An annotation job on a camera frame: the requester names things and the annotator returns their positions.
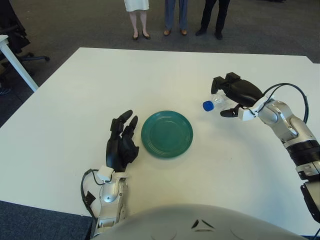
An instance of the office chair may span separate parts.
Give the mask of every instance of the office chair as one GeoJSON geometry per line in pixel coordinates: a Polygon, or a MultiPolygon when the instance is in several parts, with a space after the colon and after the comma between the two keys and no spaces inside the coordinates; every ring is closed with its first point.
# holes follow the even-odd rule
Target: office chair
{"type": "MultiPolygon", "coordinates": [[[[48,56],[34,56],[32,52],[28,52],[22,56],[17,56],[17,54],[22,52],[22,48],[29,45],[30,42],[26,38],[27,34],[25,32],[25,28],[19,21],[9,0],[0,0],[0,35],[8,35],[8,46],[22,65],[22,62],[24,61],[35,61],[42,59],[45,61],[50,60],[48,56]]],[[[4,58],[5,56],[0,53],[0,60],[4,58]]],[[[4,67],[4,72],[0,73],[0,81],[3,81],[5,75],[8,74],[11,69],[13,69],[13,66],[9,62],[3,62],[1,65],[4,67]]],[[[27,72],[30,75],[33,75],[32,72],[28,70],[27,72]]]]}

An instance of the shoe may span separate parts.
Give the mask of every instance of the shoe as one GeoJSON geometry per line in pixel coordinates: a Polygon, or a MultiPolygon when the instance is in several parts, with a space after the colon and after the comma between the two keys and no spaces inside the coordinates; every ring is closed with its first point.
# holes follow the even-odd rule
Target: shoe
{"type": "Polygon", "coordinates": [[[138,36],[137,36],[137,37],[132,36],[132,39],[133,39],[133,40],[138,40],[138,38],[139,38],[139,33],[138,33],[138,36]]]}
{"type": "Polygon", "coordinates": [[[150,36],[150,35],[149,35],[149,36],[144,35],[144,31],[142,31],[142,36],[143,36],[145,39],[148,39],[148,40],[151,39],[151,36],[150,36]]]}
{"type": "Polygon", "coordinates": [[[163,35],[167,37],[170,35],[170,33],[171,33],[171,30],[164,30],[163,35]]]}
{"type": "Polygon", "coordinates": [[[180,29],[180,33],[182,34],[182,36],[186,36],[187,35],[187,30],[185,30],[185,29],[180,29]]]}
{"type": "Polygon", "coordinates": [[[200,30],[197,31],[197,32],[195,33],[195,35],[196,35],[196,36],[201,36],[201,35],[206,34],[206,33],[207,33],[207,29],[202,29],[202,28],[200,28],[200,30]]]}
{"type": "Polygon", "coordinates": [[[215,32],[214,33],[215,35],[215,38],[218,39],[218,40],[222,40],[224,38],[224,36],[222,36],[222,33],[221,32],[215,32]]]}

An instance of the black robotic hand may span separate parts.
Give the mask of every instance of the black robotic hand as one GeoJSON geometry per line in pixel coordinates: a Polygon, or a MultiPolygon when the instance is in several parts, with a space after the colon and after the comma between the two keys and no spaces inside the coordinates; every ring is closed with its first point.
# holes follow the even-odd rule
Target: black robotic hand
{"type": "Polygon", "coordinates": [[[106,165],[115,172],[124,172],[128,163],[132,163],[138,156],[139,147],[132,140],[138,117],[134,116],[124,129],[124,124],[132,114],[132,110],[126,111],[111,123],[111,137],[106,144],[106,165]]]}
{"type": "Polygon", "coordinates": [[[218,76],[213,79],[211,94],[216,94],[218,90],[223,90],[227,98],[238,103],[235,108],[220,112],[226,118],[237,117],[239,108],[252,107],[264,96],[259,88],[233,72],[228,73],[225,78],[218,76]]]}

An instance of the white dress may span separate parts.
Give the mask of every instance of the white dress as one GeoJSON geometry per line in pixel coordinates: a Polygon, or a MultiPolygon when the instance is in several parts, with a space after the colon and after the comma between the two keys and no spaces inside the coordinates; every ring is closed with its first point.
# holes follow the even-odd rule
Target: white dress
{"type": "Polygon", "coordinates": [[[149,0],[124,0],[124,4],[127,12],[149,9],[149,0]]]}

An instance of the plastic bottle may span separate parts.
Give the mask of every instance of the plastic bottle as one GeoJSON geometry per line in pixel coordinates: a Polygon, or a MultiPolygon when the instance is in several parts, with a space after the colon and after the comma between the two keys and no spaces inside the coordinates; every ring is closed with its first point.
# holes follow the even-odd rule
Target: plastic bottle
{"type": "Polygon", "coordinates": [[[223,111],[230,105],[230,99],[224,93],[212,94],[211,100],[205,101],[202,106],[207,112],[212,110],[223,111]]]}

